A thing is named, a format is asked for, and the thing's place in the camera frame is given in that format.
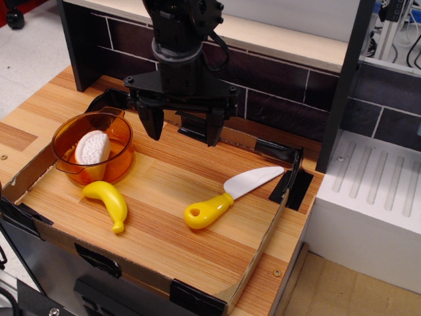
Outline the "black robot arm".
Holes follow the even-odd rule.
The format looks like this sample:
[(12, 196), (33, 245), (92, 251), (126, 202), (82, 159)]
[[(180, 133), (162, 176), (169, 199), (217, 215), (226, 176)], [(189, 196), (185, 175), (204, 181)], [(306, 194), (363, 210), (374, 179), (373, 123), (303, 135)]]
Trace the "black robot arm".
[(161, 137), (164, 111), (203, 113), (202, 139), (215, 146), (226, 120), (237, 114), (239, 90), (214, 76), (229, 63), (207, 64), (203, 42), (211, 38), (229, 54), (228, 46), (215, 33), (223, 23), (219, 1), (144, 1), (151, 17), (153, 55), (159, 63), (154, 72), (125, 77), (128, 105), (137, 110), (147, 134)]

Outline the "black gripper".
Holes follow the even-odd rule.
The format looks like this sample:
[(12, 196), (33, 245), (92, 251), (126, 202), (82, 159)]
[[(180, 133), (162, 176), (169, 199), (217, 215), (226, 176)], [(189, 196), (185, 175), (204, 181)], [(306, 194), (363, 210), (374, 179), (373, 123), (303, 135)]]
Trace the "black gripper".
[(148, 136), (161, 137), (164, 109), (206, 113), (207, 145), (220, 139), (224, 119), (237, 115), (239, 90), (217, 79), (207, 68), (202, 49), (183, 53), (154, 49), (154, 72), (132, 74), (124, 79), (131, 101), (137, 103), (140, 121)]

